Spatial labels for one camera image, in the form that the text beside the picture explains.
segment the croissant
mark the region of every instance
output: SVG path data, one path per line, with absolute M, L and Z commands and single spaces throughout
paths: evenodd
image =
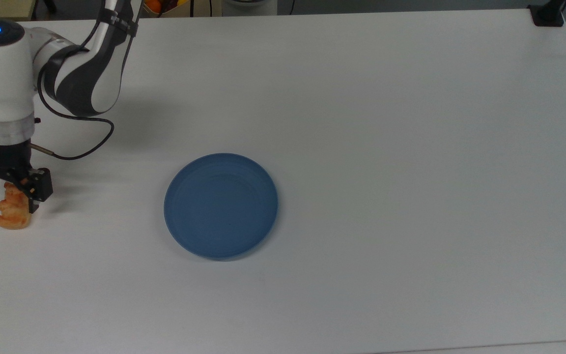
M 0 202 L 0 226 L 4 229 L 17 230 L 29 224 L 29 199 L 14 184 L 6 182 L 6 199 Z

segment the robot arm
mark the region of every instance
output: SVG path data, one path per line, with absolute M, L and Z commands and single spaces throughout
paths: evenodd
M 0 179 L 29 197 L 30 212 L 52 194 L 49 170 L 29 162 L 37 88 L 79 117 L 106 112 L 119 96 L 142 0 L 103 4 L 88 49 L 47 29 L 0 20 Z

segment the black cable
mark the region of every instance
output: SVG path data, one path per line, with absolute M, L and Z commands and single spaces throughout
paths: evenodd
M 38 97 L 40 97 L 41 102 L 43 102 L 43 105 L 45 105 L 45 107 L 47 107 L 47 109 L 52 112 L 52 114 L 55 114 L 59 117 L 62 118 L 66 118 L 66 119 L 72 119 L 72 120 L 85 120 L 85 121 L 101 121 L 103 123 L 107 123 L 108 125 L 111 126 L 110 131 L 108 131 L 108 134 L 106 134 L 106 136 L 102 139 L 102 141 L 99 142 L 99 144 L 95 145 L 91 150 L 88 150 L 87 152 L 77 155 L 77 156 L 72 156 L 72 157 L 68 157 L 68 156 L 61 156 L 56 154 L 54 151 L 51 150 L 47 150 L 46 148 L 40 147 L 40 146 L 36 146 L 34 144 L 31 144 L 31 147 L 34 148 L 35 150 L 38 150 L 44 154 L 56 157 L 56 159 L 61 159 L 61 160 L 66 160 L 66 161 L 72 161 L 72 160 L 77 160 L 77 159 L 81 159 L 87 155 L 92 154 L 93 152 L 95 152 L 95 150 L 99 149 L 102 145 L 104 145 L 104 143 L 106 143 L 106 141 L 108 140 L 108 138 L 111 137 L 111 135 L 113 134 L 113 131 L 115 130 L 115 124 L 112 123 L 112 121 L 108 120 L 108 119 L 103 119 L 103 118 L 90 118 L 90 117 L 76 117 L 73 115 L 66 115 L 66 114 L 61 114 L 61 112 L 57 112 L 57 110 L 53 109 L 49 103 L 47 103 L 47 100 L 45 99 L 45 95 L 43 94 L 43 74 L 45 74 L 45 67 L 43 67 L 39 72 L 38 72 L 38 83 L 37 83 L 37 88 L 38 88 Z
M 102 2 L 101 2 L 101 7 L 100 7 L 99 11 L 102 11 L 102 9 L 104 9 L 104 7 L 106 7 L 106 0 L 102 0 Z M 74 50 L 74 51 L 70 52 L 69 54 L 67 54 L 67 56 L 65 57 L 65 59 L 66 59 L 66 58 L 69 58 L 69 57 L 71 57 L 71 56 L 74 56 L 75 54 L 78 54 L 79 52 L 81 52 L 81 51 L 83 51 L 83 50 L 86 50 L 86 45 L 90 42 L 90 40 L 93 38 L 93 36 L 94 36 L 95 33 L 97 32 L 97 27 L 99 27 L 99 23 L 100 23 L 100 20 L 99 20 L 99 18 L 98 18 L 98 19 L 96 20 L 96 22 L 95 22 L 95 25 L 93 26 L 93 29 L 90 30 L 90 33 L 88 34 L 87 38 L 86 38 L 85 40 L 83 40 L 82 44 L 79 45 L 79 47 L 78 47 L 76 50 Z

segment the blue plastic plate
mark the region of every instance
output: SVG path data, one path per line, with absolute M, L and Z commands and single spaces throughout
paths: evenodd
M 240 155 L 213 154 L 191 162 L 171 181 L 165 220 L 180 246 L 219 260 L 258 245 L 278 208 L 274 182 L 261 166 Z

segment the white table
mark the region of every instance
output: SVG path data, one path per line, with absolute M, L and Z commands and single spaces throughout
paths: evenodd
M 79 42 L 92 22 L 41 25 Z M 34 143 L 60 154 L 106 132 L 36 115 Z M 104 116 L 95 154 L 36 153 L 54 195 L 0 229 L 0 353 L 566 340 L 566 27 L 527 10 L 142 20 Z M 163 219 L 174 175 L 214 152 L 260 163 L 281 200 L 233 262 Z

